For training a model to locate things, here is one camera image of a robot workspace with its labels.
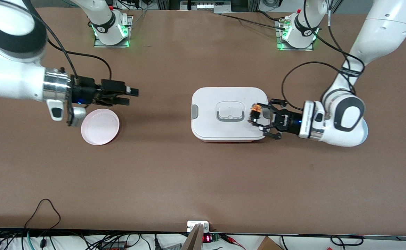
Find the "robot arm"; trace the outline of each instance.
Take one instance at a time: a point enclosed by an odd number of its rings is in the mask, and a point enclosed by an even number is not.
[[[30,0],[7,1],[40,18]],[[71,76],[63,68],[41,66],[47,41],[44,25],[9,3],[0,1],[0,97],[44,101],[56,121],[63,119],[66,104],[68,125],[80,125],[86,110],[73,107],[72,103],[129,105],[128,99],[118,96],[138,96],[138,89],[131,89],[121,81],[102,80],[98,85],[94,79]]]
[[[127,14],[109,9],[105,0],[72,0],[87,15],[96,37],[106,45],[115,45],[128,36]]]
[[[312,24],[310,15],[308,15],[308,7],[311,8],[313,5],[317,6],[319,14],[313,14],[315,22]],[[324,15],[324,5],[326,6],[324,0],[307,1],[306,13],[311,27],[315,27],[321,19],[319,16]],[[300,22],[303,18],[300,14],[292,14],[292,16],[296,16],[291,20],[298,19]],[[292,38],[300,37],[305,44],[312,41],[301,35],[306,32],[305,26],[299,28],[297,25],[293,25],[291,32]],[[396,50],[405,38],[406,0],[374,0],[349,54],[359,58],[364,65],[367,65]],[[301,138],[324,141],[337,146],[352,147],[361,144],[368,135],[367,123],[363,118],[365,104],[352,94],[350,85],[354,86],[364,66],[355,58],[347,57],[347,59],[348,61],[342,65],[341,74],[336,76],[330,88],[321,97],[322,101],[305,101],[301,117],[297,112],[283,111],[274,107],[272,109],[271,106],[274,104],[280,104],[282,108],[286,106],[285,101],[278,100],[279,102],[271,101],[268,105],[258,104],[261,108],[270,109],[274,114],[274,121],[269,127],[257,124],[257,117],[260,115],[257,111],[251,112],[250,122],[263,129],[264,135],[269,135],[270,128],[276,128],[280,132],[294,133]],[[280,136],[281,133],[273,135],[277,139]]]

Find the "tabletop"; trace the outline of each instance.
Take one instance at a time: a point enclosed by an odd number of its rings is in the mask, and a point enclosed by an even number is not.
[[[38,11],[67,50],[104,58],[113,79],[140,96],[110,108],[121,130],[104,146],[52,121],[44,103],[0,98],[0,227],[22,227],[49,198],[62,216],[57,228],[183,231],[187,220],[208,220],[219,232],[406,236],[406,40],[357,82],[370,130],[362,145],[287,133],[280,141],[217,144],[191,131],[197,89],[258,87],[282,98],[291,68],[313,60],[339,66],[342,55],[320,41],[311,52],[279,51],[272,28],[206,11],[147,11],[130,47],[98,49],[80,9]],[[259,13],[233,15],[273,24]],[[332,16],[345,51],[364,19]],[[331,41],[325,20],[321,27],[319,35]],[[108,77],[102,62],[71,57],[79,75]],[[52,47],[42,65],[71,72]],[[318,100],[335,75],[322,65],[300,68],[285,84],[287,98],[297,106]],[[56,221],[44,204],[29,226]]]

